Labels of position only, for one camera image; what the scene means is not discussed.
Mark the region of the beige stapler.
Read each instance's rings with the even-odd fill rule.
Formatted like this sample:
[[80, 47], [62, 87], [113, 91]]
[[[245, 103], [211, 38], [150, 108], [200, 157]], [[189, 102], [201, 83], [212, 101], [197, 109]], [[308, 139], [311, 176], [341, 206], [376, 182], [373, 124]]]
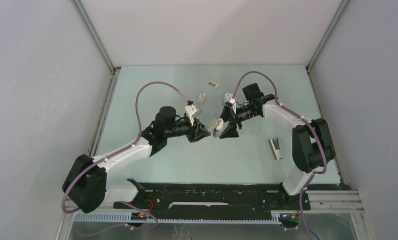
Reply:
[[219, 138], [224, 127], [224, 120], [222, 118], [215, 118], [205, 126], [205, 130], [210, 132], [214, 138]]

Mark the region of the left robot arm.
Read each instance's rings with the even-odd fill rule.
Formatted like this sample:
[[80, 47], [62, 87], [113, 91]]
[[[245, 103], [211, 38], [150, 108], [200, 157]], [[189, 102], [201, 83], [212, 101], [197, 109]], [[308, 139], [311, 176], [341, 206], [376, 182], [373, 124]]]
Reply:
[[122, 171], [136, 161], [158, 153], [166, 147], [169, 138], [186, 136], [189, 142], [195, 143], [210, 136], [197, 119], [200, 113], [201, 109], [195, 104], [185, 107], [183, 117], [175, 108], [163, 106], [154, 121], [134, 141], [102, 155], [78, 156], [62, 186], [62, 210], [70, 212], [65, 207], [67, 199], [84, 213], [90, 213], [102, 204], [120, 201], [127, 202], [132, 208], [143, 206], [145, 195], [140, 191], [140, 185], [121, 177]]

